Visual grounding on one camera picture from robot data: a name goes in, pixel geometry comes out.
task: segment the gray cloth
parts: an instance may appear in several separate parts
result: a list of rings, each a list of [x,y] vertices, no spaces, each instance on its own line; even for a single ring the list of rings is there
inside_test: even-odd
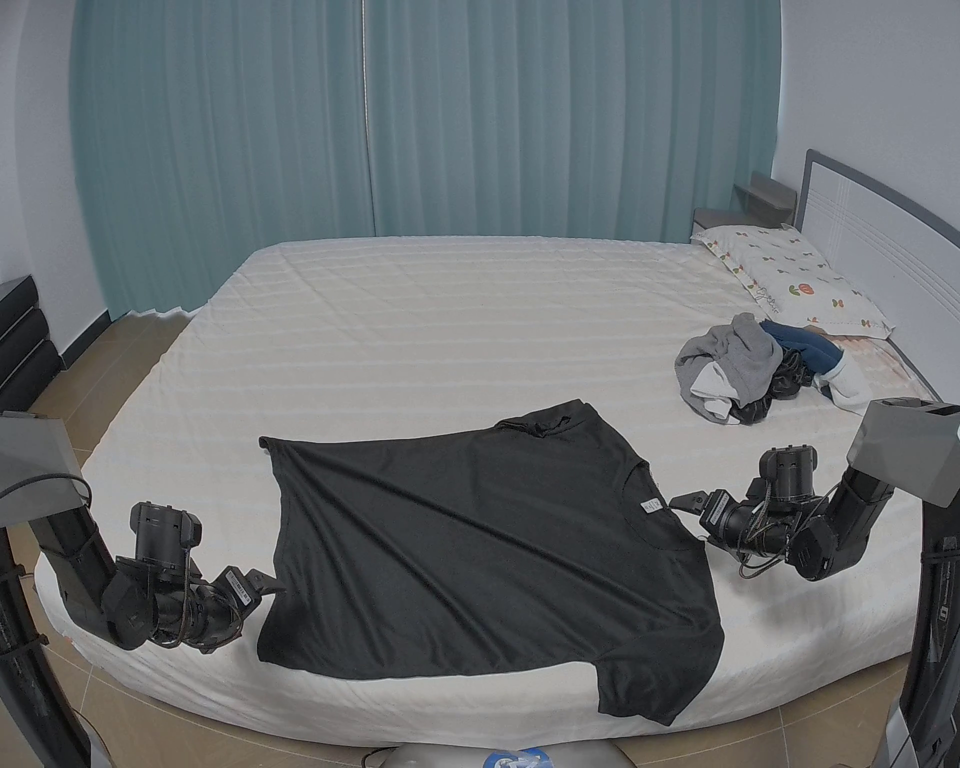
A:
[[[743,312],[729,325],[715,325],[703,336],[690,339],[673,364],[680,382],[680,397],[704,419],[718,424],[725,420],[704,407],[704,401],[690,393],[708,363],[716,360],[736,389],[739,405],[746,405],[766,395],[783,350],[769,333],[761,328],[754,316]]]

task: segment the fitted sheet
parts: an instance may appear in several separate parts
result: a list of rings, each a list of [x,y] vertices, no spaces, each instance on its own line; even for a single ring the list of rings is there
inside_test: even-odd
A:
[[[130,397],[84,466],[113,554],[130,555],[131,506],[199,516],[194,559],[273,573],[279,489],[264,434],[337,442],[481,429],[580,398],[651,464],[666,498],[743,493],[760,454],[809,443],[825,492],[859,417],[806,389],[754,426],[710,423],[680,399],[688,338],[760,310],[700,245],[547,238],[376,238],[287,243],[253,254]],[[876,396],[924,396],[883,343],[843,342]],[[684,524],[702,534],[694,516]],[[794,699],[910,645],[920,503],[897,492],[856,567],[810,584],[780,565],[746,582],[708,548],[726,642],[706,687],[669,730]],[[345,681],[262,663],[270,601],[209,656],[121,651],[70,622],[50,565],[36,585],[54,627],[119,682],[201,715],[298,739],[524,748],[663,732],[597,712],[583,662],[478,677]]]

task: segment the blue and white logo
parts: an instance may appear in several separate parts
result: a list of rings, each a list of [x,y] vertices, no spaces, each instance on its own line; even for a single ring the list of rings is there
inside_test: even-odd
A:
[[[543,750],[494,752],[484,760],[483,768],[553,768],[553,762]]]

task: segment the curtain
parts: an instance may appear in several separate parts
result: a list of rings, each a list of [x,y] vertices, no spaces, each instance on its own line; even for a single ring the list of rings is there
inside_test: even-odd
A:
[[[769,174],[779,0],[366,0],[376,232],[683,241]]]
[[[372,235],[359,2],[80,0],[77,186],[113,317],[194,309],[250,253]]]

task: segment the white pillow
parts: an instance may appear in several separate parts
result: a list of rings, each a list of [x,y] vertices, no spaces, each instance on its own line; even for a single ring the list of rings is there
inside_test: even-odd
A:
[[[893,327],[792,227],[713,227],[693,236],[718,256],[778,323],[836,336],[886,339]]]

